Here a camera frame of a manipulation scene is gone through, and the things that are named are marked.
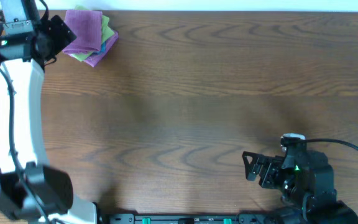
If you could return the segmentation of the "purple microfiber cloth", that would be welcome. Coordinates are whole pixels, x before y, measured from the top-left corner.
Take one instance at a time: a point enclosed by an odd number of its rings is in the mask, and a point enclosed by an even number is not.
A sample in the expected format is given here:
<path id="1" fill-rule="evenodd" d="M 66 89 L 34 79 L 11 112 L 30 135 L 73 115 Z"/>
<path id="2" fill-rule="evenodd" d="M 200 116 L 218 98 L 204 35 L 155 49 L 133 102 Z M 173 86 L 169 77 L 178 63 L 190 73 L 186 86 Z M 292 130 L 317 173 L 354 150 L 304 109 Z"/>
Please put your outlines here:
<path id="1" fill-rule="evenodd" d="M 65 24 L 76 39 L 63 49 L 65 54 L 85 54 L 101 50 L 102 12 L 90 10 L 67 10 Z"/>

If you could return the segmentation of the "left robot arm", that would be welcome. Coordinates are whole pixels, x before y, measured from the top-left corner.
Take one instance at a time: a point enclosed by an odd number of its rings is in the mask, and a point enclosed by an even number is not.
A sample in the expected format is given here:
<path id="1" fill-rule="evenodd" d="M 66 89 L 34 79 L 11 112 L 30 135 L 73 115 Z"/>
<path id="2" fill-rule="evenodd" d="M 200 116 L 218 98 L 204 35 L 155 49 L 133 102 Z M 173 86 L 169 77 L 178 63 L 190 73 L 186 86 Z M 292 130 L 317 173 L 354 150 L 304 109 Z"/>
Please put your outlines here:
<path id="1" fill-rule="evenodd" d="M 74 39 L 58 16 L 9 15 L 0 25 L 0 212 L 12 221 L 99 221 L 97 206 L 50 166 L 42 133 L 45 64 Z"/>

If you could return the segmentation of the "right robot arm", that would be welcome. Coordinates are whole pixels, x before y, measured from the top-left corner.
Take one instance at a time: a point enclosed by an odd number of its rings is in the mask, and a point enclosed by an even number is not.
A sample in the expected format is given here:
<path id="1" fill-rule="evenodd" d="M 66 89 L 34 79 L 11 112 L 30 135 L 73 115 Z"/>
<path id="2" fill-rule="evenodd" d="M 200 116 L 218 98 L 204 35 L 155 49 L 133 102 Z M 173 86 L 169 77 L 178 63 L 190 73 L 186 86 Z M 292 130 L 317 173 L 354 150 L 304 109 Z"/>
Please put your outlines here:
<path id="1" fill-rule="evenodd" d="M 246 179 L 260 177 L 263 189 L 277 189 L 301 223 L 357 224 L 358 216 L 337 199 L 334 171 L 322 152 L 288 150 L 284 156 L 243 152 Z"/>

